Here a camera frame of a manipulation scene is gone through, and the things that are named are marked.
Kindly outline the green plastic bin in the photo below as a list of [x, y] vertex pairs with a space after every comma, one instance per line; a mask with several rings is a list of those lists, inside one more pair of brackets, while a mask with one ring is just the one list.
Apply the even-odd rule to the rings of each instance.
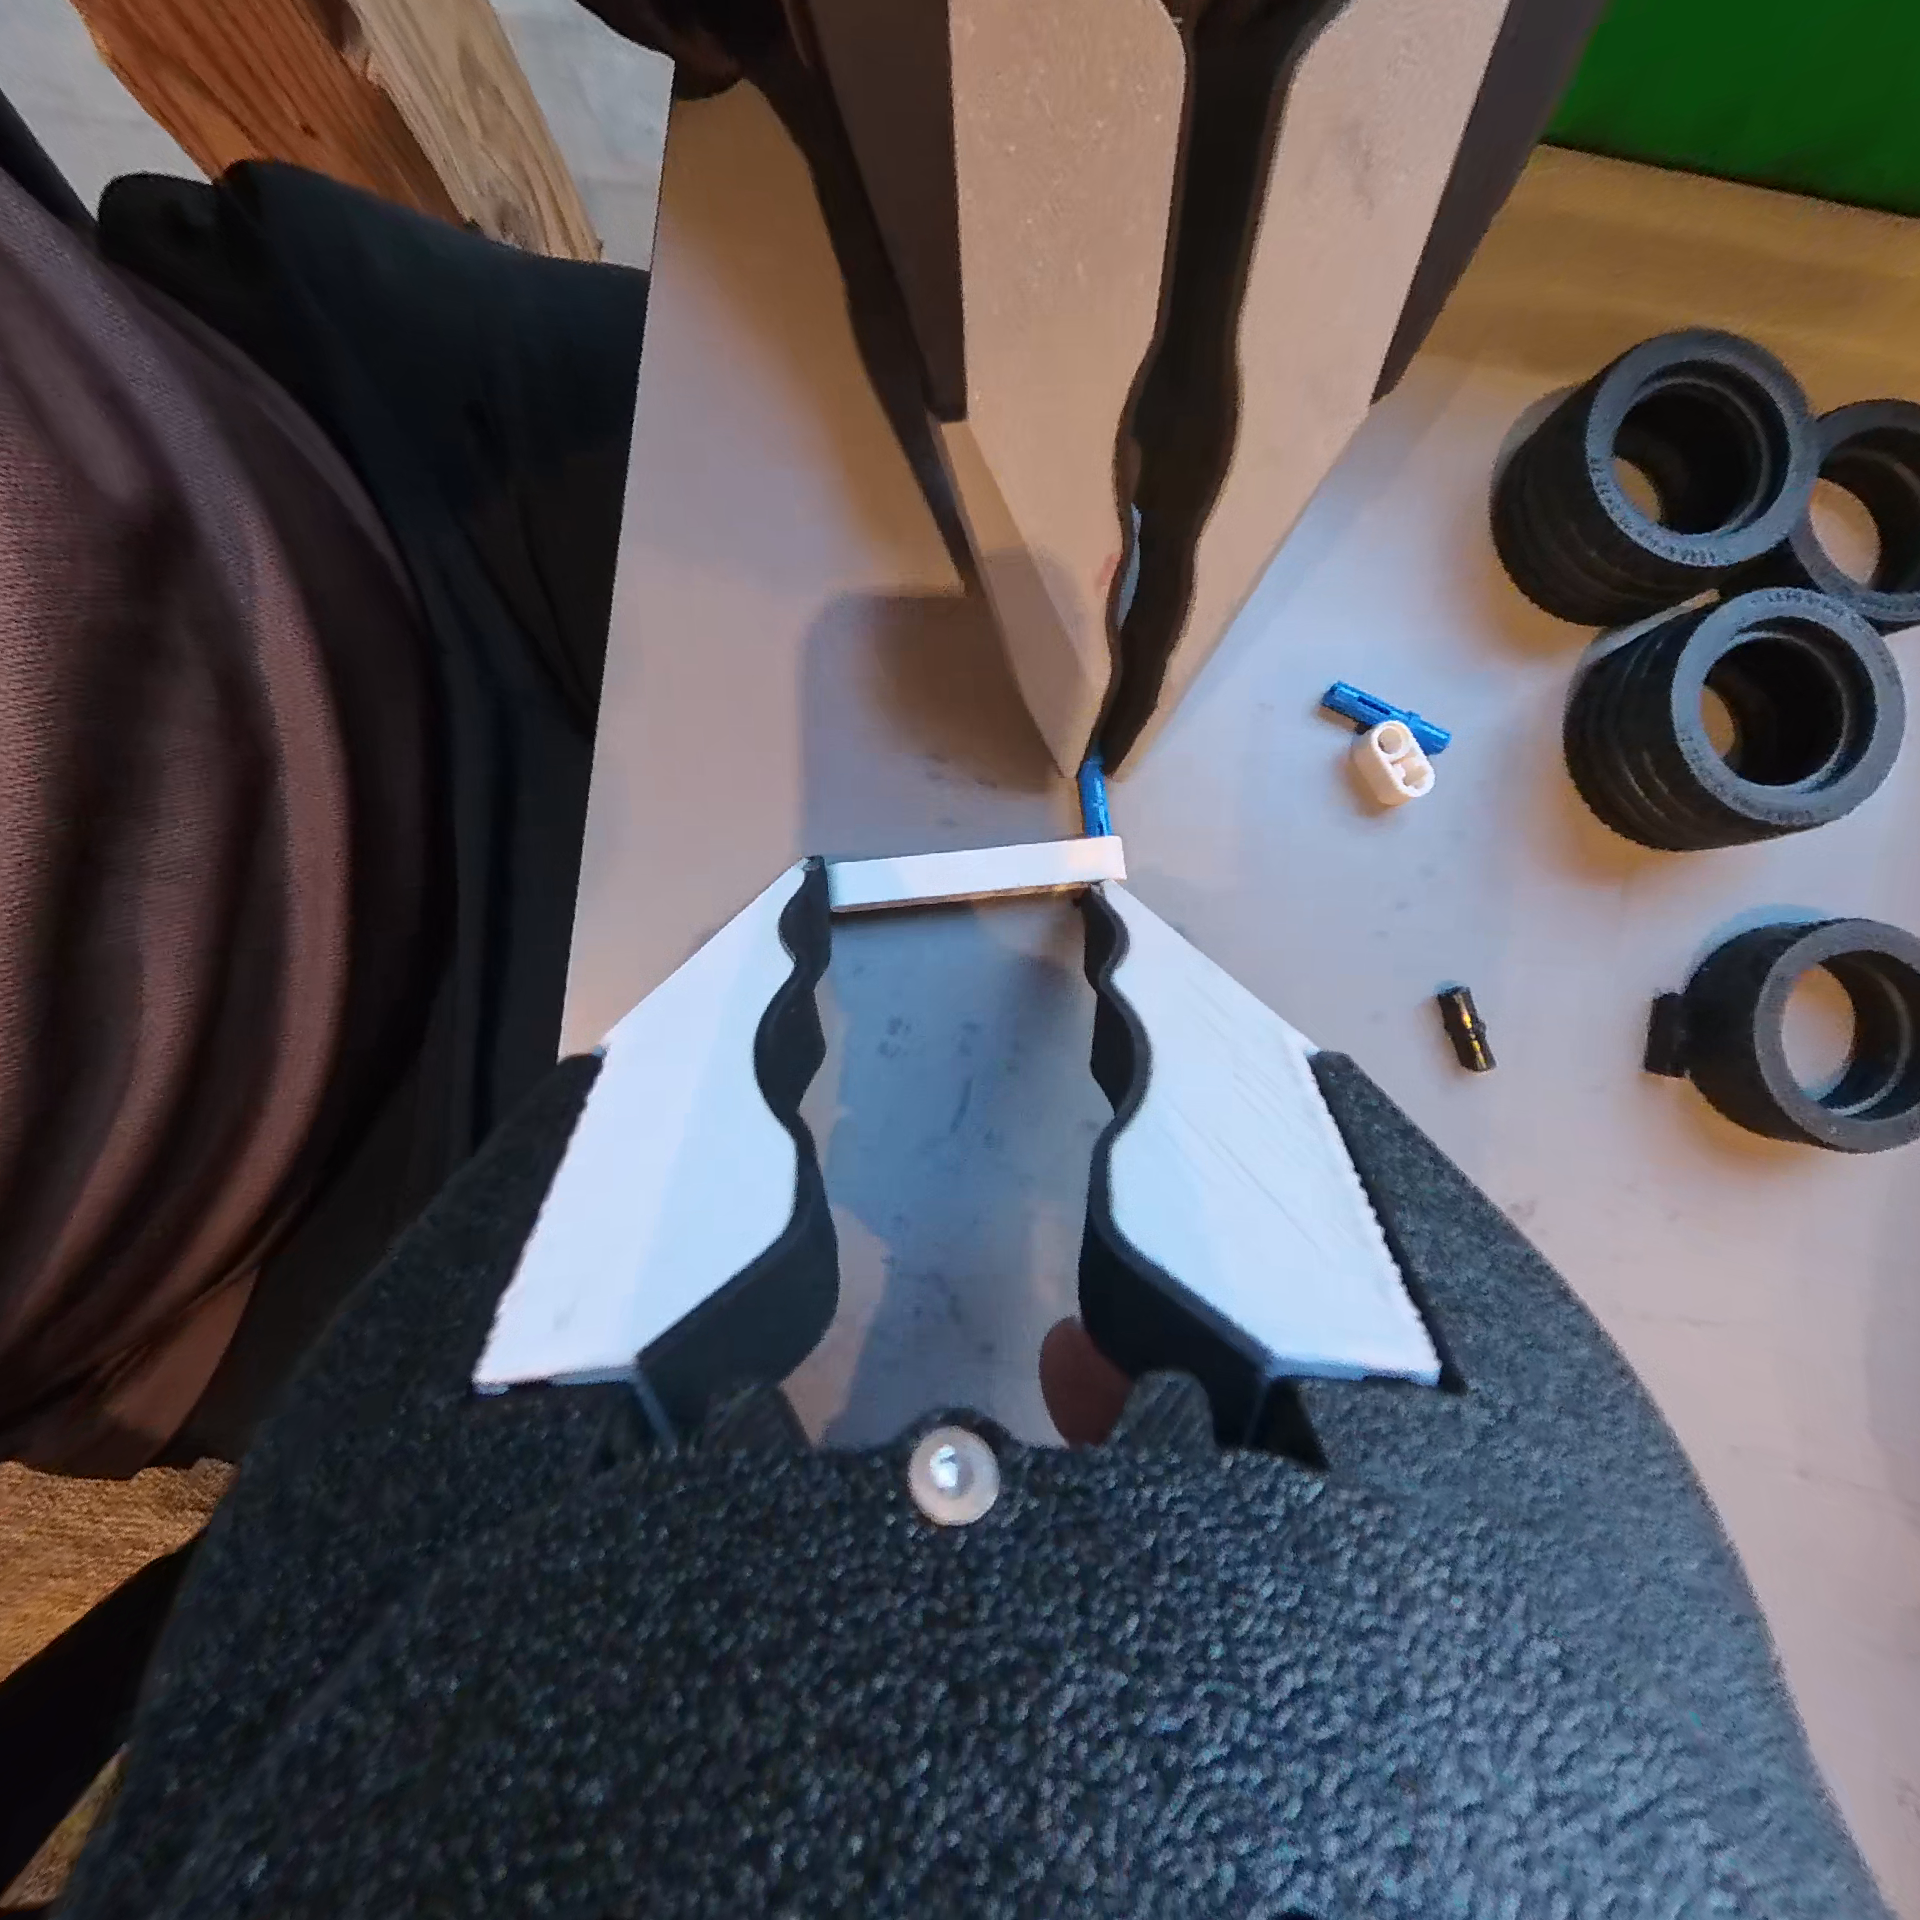
[[1912, 216], [1917, 3], [1606, 3], [1544, 142]]

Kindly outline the wooden plank frame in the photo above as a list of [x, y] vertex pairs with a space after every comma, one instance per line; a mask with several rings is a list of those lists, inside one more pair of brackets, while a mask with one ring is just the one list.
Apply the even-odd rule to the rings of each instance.
[[488, 2], [77, 2], [198, 165], [284, 160], [513, 248], [604, 242]]

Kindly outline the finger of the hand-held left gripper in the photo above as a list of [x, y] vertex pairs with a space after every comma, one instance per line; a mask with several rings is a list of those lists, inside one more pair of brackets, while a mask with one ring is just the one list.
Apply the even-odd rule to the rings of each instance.
[[1372, 410], [1507, 2], [1190, 3], [1139, 576], [1097, 749], [1139, 751]]
[[808, 34], [1003, 653], [1075, 770], [1115, 672], [1119, 430], [1160, 321], [1184, 39], [1157, 2], [828, 2]]

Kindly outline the white small connector piece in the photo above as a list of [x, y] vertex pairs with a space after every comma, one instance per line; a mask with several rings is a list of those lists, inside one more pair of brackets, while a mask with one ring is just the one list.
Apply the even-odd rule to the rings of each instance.
[[1433, 761], [1419, 736], [1399, 718], [1384, 718], [1351, 742], [1357, 791], [1379, 809], [1400, 809], [1433, 791]]

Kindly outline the white holed brick beam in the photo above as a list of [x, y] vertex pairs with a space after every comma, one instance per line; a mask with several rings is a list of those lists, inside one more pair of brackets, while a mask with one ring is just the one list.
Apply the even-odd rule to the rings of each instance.
[[1129, 878], [1115, 833], [919, 854], [829, 857], [822, 871], [836, 917], [1067, 895]]

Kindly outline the grey desk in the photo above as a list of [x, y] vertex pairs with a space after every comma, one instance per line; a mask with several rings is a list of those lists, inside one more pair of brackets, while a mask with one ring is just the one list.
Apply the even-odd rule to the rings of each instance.
[[[735, 87], [663, 139], [566, 1040], [805, 829], [1051, 825], [905, 482], [805, 160]], [[953, 697], [948, 733], [928, 715]], [[1360, 1165], [1467, 1389], [1310, 1382], [1327, 1466], [997, 1442], [937, 1526], [905, 1437], [720, 1450], [591, 1525], [703, 1642], [600, 1915], [1888, 1915], [1685, 1450], [1584, 1302], [1352, 1064]]]

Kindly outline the black rubber toy tyre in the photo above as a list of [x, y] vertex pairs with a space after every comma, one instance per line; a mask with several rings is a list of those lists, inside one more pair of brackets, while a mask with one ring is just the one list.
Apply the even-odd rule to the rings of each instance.
[[1615, 629], [1761, 560], [1817, 480], [1803, 383], [1733, 331], [1646, 338], [1572, 389], [1503, 463], [1495, 551], [1544, 613]]
[[[1812, 1093], [1791, 1067], [1788, 1002], [1824, 970], [1854, 1015], [1839, 1079]], [[1720, 1117], [1753, 1136], [1878, 1153], [1917, 1137], [1917, 938], [1877, 919], [1759, 923], [1691, 970], [1691, 1075]]]
[[1867, 571], [1845, 566], [1808, 504], [1784, 555], [1800, 585], [1836, 595], [1886, 632], [1917, 622], [1917, 405], [1846, 402], [1814, 421], [1814, 480], [1848, 495], [1878, 542]]
[[1824, 591], [1677, 609], [1568, 699], [1568, 775], [1620, 835], [1667, 851], [1836, 825], [1888, 779], [1905, 697], [1888, 642]]

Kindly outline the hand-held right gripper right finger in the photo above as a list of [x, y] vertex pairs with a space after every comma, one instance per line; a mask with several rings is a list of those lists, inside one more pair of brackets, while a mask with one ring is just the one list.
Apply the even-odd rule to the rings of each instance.
[[1080, 895], [1089, 1070], [1079, 1317], [1181, 1373], [1225, 1448], [1319, 1459], [1297, 1384], [1436, 1387], [1443, 1346], [1313, 1071], [1319, 1049], [1124, 886]]

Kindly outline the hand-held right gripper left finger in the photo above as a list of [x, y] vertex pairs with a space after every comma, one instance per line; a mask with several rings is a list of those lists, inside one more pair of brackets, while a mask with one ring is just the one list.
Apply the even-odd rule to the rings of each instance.
[[806, 857], [604, 1034], [472, 1391], [624, 1384], [681, 1437], [814, 1353], [839, 1302], [803, 1115], [829, 957], [828, 873]]

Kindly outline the person's right hand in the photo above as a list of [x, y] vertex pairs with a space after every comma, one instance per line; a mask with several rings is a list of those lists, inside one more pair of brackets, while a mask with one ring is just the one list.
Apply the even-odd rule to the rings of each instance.
[[1040, 1343], [1040, 1394], [1069, 1448], [1102, 1445], [1132, 1395], [1132, 1378], [1097, 1347], [1077, 1317], [1053, 1322]]

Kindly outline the person's torso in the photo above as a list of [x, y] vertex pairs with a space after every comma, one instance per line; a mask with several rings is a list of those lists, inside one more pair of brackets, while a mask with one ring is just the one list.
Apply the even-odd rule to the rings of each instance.
[[552, 1064], [646, 307], [4, 106], [6, 1464], [237, 1457]]

